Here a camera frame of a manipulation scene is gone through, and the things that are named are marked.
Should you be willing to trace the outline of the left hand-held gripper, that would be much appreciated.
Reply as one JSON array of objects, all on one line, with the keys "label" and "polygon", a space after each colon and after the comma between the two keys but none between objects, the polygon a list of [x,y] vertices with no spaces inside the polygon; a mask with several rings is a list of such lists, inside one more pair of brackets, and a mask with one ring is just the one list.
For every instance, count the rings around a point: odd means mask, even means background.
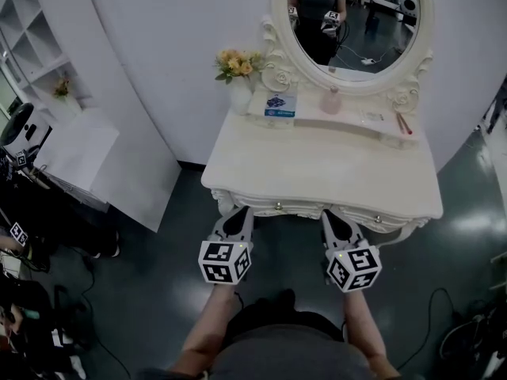
[{"label": "left hand-held gripper", "polygon": [[198,257],[207,283],[239,284],[252,265],[253,230],[250,207],[236,207],[216,222],[208,240],[201,242]]}]

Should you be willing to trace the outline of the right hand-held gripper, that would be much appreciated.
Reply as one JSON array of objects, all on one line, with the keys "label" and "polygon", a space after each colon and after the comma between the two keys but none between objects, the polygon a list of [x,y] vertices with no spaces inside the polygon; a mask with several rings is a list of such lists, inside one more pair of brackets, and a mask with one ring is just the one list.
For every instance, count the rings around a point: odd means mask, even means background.
[{"label": "right hand-held gripper", "polygon": [[[382,271],[379,250],[369,245],[359,225],[339,211],[324,210],[321,215],[329,261],[326,273],[343,293],[362,291],[373,285]],[[336,240],[354,245],[337,249]]]}]

